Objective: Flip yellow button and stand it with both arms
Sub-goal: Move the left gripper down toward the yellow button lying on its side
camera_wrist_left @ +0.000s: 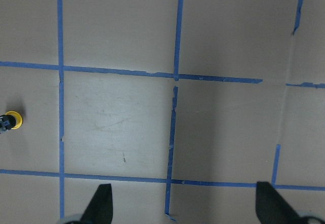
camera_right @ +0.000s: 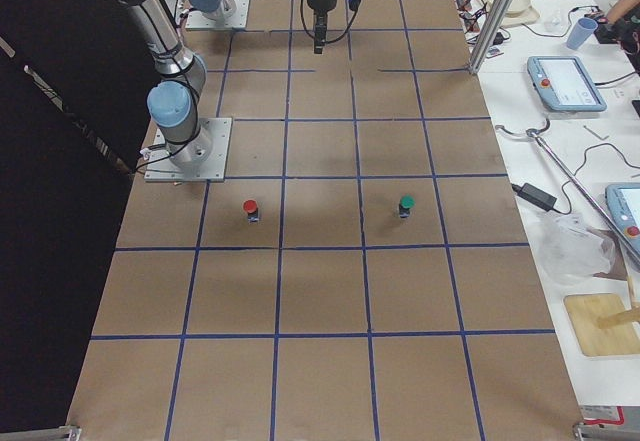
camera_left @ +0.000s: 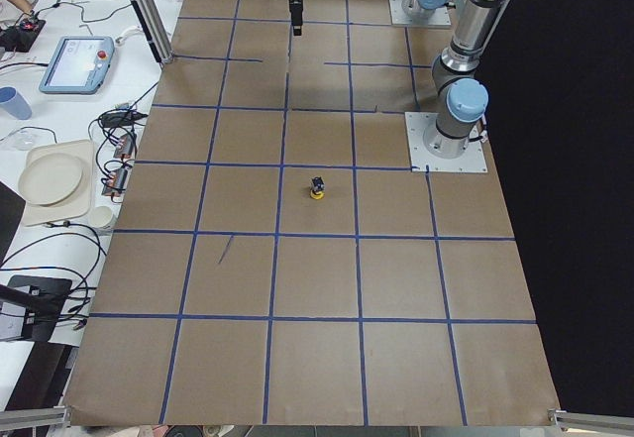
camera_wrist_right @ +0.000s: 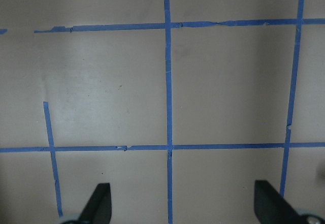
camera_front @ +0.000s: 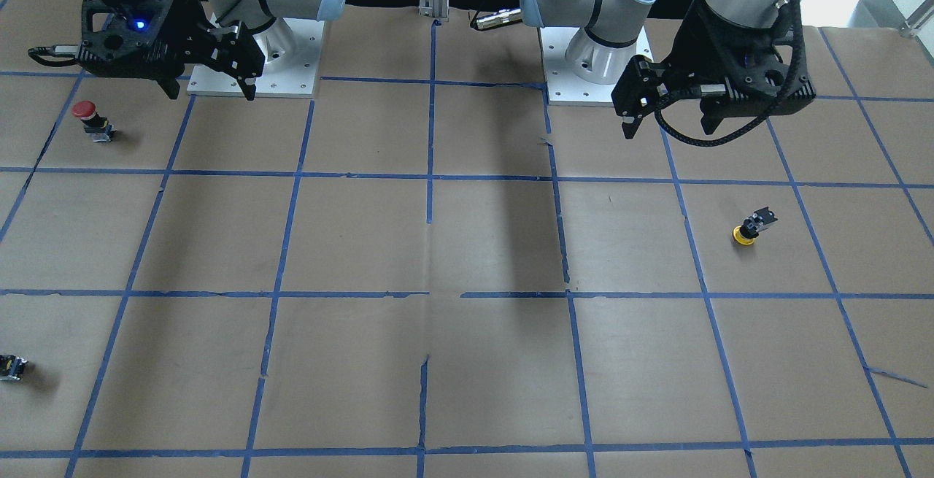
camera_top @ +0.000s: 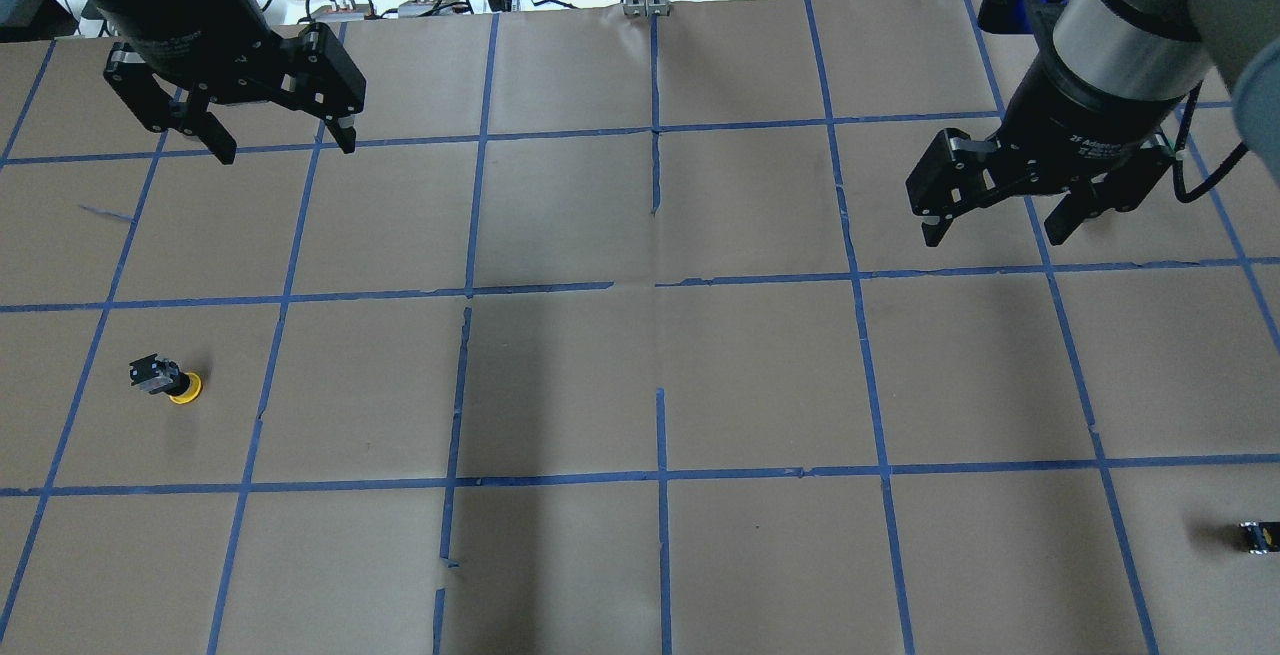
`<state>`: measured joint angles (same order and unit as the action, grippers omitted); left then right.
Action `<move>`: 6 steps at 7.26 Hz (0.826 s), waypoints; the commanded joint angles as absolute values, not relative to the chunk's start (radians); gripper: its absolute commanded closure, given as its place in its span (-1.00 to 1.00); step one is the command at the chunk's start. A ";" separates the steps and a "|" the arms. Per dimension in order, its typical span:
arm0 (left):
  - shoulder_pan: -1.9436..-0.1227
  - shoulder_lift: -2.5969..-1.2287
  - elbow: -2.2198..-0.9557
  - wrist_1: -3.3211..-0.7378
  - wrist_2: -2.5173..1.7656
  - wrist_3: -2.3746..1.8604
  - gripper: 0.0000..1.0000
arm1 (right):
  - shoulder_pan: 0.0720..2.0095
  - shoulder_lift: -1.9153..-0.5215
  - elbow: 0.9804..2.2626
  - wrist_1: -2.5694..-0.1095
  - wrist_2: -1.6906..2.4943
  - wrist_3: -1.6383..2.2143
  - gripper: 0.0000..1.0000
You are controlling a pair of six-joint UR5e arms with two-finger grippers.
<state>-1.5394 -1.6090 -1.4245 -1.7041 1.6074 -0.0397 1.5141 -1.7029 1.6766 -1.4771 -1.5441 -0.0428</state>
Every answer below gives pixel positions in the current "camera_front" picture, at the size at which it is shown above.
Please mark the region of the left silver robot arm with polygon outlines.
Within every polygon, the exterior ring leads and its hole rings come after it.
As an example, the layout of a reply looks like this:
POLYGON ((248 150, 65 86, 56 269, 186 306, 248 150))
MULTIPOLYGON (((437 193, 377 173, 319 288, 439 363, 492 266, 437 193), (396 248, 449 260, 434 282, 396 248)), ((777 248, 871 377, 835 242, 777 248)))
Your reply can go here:
POLYGON ((717 147, 814 101, 801 0, 692 0, 660 62, 635 51, 656 1, 520 0, 470 25, 573 28, 564 59, 578 78, 611 85, 626 139, 653 115, 677 141, 717 147))

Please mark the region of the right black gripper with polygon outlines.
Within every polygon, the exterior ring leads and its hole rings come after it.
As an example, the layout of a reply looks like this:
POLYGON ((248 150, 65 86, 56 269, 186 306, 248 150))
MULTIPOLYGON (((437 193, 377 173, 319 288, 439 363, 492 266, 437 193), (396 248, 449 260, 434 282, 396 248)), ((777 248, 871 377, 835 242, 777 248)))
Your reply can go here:
POLYGON ((187 63, 231 70, 254 100, 266 56, 242 21, 213 27, 200 0, 83 0, 77 63, 97 77, 156 82, 177 99, 187 63))

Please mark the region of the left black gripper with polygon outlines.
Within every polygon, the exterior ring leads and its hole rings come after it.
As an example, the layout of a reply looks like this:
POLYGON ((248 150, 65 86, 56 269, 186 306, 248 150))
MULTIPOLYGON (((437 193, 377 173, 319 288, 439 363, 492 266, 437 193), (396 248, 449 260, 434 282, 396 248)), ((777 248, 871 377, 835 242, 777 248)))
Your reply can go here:
POLYGON ((726 118, 794 115, 817 98, 808 75, 800 9, 785 3, 764 28, 733 25, 694 0, 664 62, 635 55, 611 90, 624 138, 645 115, 697 99, 711 135, 726 118), (658 86, 665 86, 661 96, 658 86))

